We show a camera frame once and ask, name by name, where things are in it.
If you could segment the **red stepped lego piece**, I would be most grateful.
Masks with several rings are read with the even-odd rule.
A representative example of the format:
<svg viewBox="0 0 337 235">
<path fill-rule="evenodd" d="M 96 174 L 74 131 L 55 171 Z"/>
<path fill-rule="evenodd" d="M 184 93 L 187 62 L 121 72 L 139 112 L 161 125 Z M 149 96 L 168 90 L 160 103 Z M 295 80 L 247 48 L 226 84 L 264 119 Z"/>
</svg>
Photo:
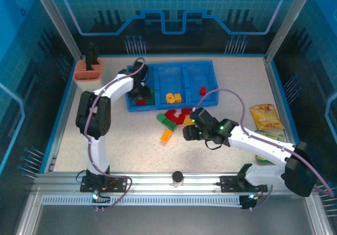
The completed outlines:
<svg viewBox="0 0 337 235">
<path fill-rule="evenodd" d="M 181 113 L 178 115 L 176 124 L 182 125 L 185 121 L 185 118 L 189 116 L 192 112 L 192 108 L 183 108 L 181 109 Z"/>
</svg>

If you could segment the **blue three-compartment plastic tray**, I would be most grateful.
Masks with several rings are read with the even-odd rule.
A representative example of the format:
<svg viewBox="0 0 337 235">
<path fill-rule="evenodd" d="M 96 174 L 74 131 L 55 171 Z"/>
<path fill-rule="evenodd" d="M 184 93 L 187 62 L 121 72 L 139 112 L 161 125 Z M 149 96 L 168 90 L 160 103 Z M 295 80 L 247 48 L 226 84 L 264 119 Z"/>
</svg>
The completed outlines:
<svg viewBox="0 0 337 235">
<path fill-rule="evenodd" d="M 188 61 L 150 64 L 149 77 L 145 84 L 155 90 L 155 104 L 137 106 L 128 94 L 126 104 L 129 112 L 170 110 L 197 106 L 202 96 L 200 87 L 206 86 L 207 92 L 218 88 L 212 61 Z M 168 104 L 167 93 L 180 93 L 181 103 Z"/>
</svg>

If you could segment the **orange lego brick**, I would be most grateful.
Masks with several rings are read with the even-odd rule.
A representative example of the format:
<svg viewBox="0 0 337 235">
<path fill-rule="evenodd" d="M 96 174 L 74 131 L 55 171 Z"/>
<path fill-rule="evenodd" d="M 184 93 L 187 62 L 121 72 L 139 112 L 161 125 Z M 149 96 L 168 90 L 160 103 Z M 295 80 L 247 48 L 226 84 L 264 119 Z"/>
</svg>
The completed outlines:
<svg viewBox="0 0 337 235">
<path fill-rule="evenodd" d="M 173 131 L 171 131 L 170 129 L 165 130 L 165 132 L 161 136 L 161 141 L 164 143 L 167 143 L 168 140 L 171 138 L 172 134 L 173 134 Z"/>
</svg>

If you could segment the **black round knob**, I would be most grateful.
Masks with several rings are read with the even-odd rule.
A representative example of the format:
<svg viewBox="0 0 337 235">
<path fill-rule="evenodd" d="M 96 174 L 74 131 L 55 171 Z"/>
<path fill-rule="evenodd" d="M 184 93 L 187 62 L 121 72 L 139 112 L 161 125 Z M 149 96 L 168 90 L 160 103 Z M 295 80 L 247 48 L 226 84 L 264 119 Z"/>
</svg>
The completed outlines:
<svg viewBox="0 0 337 235">
<path fill-rule="evenodd" d="M 181 171 L 175 171 L 172 174 L 172 185 L 173 187 L 177 188 L 183 184 L 184 175 Z"/>
</svg>

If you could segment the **pink and cream knife holder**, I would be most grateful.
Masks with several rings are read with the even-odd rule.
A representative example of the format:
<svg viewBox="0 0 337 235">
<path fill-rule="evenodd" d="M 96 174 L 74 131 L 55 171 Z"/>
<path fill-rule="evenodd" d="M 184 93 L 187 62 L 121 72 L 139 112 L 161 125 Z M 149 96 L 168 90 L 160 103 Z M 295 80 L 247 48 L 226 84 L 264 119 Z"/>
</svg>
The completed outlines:
<svg viewBox="0 0 337 235">
<path fill-rule="evenodd" d="M 98 64 L 92 65 L 93 70 L 86 70 L 85 60 L 79 60 L 74 69 L 73 80 L 82 91 L 95 91 L 104 86 L 102 78 L 103 61 L 98 59 Z"/>
</svg>

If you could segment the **yellow snack bag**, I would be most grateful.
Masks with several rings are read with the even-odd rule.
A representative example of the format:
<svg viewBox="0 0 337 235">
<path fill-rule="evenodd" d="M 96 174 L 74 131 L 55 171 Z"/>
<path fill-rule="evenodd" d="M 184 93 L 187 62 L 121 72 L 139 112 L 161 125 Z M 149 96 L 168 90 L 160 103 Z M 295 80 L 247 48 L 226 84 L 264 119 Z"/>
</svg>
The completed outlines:
<svg viewBox="0 0 337 235">
<path fill-rule="evenodd" d="M 258 130 L 284 129 L 273 104 L 260 104 L 250 111 Z"/>
</svg>

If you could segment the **green candy bag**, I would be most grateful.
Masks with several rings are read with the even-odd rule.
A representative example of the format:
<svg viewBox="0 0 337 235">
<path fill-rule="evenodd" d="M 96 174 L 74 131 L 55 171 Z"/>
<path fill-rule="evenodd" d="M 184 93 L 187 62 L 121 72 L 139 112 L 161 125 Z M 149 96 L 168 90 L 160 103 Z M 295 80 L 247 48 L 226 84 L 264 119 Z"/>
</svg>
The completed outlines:
<svg viewBox="0 0 337 235">
<path fill-rule="evenodd" d="M 285 141 L 284 134 L 276 134 L 276 133 L 262 131 L 262 130 L 256 130 L 255 132 L 257 134 L 260 134 L 262 136 L 265 136 L 267 138 L 270 138 L 270 139 L 273 139 L 273 140 L 276 140 L 276 141 L 281 141 L 281 142 Z M 267 159 L 265 159 L 261 156 L 256 155 L 255 158 L 258 162 L 269 163 L 269 161 Z"/>
</svg>

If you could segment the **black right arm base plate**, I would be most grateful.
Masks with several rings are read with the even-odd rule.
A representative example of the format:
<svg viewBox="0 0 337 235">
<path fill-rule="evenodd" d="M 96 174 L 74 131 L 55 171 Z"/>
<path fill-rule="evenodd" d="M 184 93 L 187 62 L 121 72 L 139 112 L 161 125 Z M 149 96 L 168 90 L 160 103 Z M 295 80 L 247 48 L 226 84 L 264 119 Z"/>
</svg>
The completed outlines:
<svg viewBox="0 0 337 235">
<path fill-rule="evenodd" d="M 221 192 L 228 193 L 258 193 L 260 191 L 268 192 L 267 185 L 252 185 L 245 178 L 238 176 L 221 176 L 220 177 Z"/>
</svg>

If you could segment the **aluminium frame rail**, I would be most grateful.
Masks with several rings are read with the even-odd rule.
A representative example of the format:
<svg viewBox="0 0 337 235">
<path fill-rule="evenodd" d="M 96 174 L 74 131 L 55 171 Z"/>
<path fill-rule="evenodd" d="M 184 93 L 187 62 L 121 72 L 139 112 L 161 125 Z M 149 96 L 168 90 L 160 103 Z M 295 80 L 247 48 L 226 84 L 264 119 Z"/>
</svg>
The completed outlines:
<svg viewBox="0 0 337 235">
<path fill-rule="evenodd" d="M 171 173 L 131 173 L 133 195 L 202 195 L 221 194 L 217 183 L 220 177 L 235 177 L 234 173 L 185 173 L 182 185 L 174 186 Z M 82 176 L 71 172 L 51 172 L 39 174 L 33 182 L 32 190 L 43 194 L 71 194 L 80 192 Z"/>
</svg>

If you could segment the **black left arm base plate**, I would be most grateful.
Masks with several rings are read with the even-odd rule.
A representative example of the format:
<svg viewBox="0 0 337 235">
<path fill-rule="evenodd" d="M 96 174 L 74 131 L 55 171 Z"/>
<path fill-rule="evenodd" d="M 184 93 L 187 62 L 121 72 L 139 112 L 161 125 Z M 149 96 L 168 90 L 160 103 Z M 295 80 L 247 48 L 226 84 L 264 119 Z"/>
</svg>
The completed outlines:
<svg viewBox="0 0 337 235">
<path fill-rule="evenodd" d="M 82 178 L 80 192 L 94 192 L 99 193 L 124 193 L 126 191 L 126 179 L 105 177 L 102 175 L 85 175 Z"/>
</svg>

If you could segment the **aluminium frame post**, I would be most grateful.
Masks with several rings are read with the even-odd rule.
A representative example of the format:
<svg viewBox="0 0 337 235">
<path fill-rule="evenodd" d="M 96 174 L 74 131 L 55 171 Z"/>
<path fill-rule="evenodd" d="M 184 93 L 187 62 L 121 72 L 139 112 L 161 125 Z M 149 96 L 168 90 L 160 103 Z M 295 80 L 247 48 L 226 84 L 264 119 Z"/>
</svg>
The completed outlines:
<svg viewBox="0 0 337 235">
<path fill-rule="evenodd" d="M 271 60 L 276 55 L 278 49 L 282 45 L 286 35 L 288 34 L 289 30 L 291 29 L 293 23 L 295 22 L 296 18 L 298 17 L 300 11 L 303 8 L 306 0 L 294 0 L 285 15 L 285 18 L 282 21 L 280 28 L 278 29 L 267 53 L 265 55 L 265 61 L 267 63 L 271 62 Z"/>
<path fill-rule="evenodd" d="M 59 32 L 63 42 L 67 46 L 74 60 L 79 61 L 82 59 L 82 53 L 78 48 L 70 30 L 68 29 L 60 11 L 58 10 L 53 0 L 40 0 L 41 4 L 45 8 L 55 28 Z"/>
</svg>

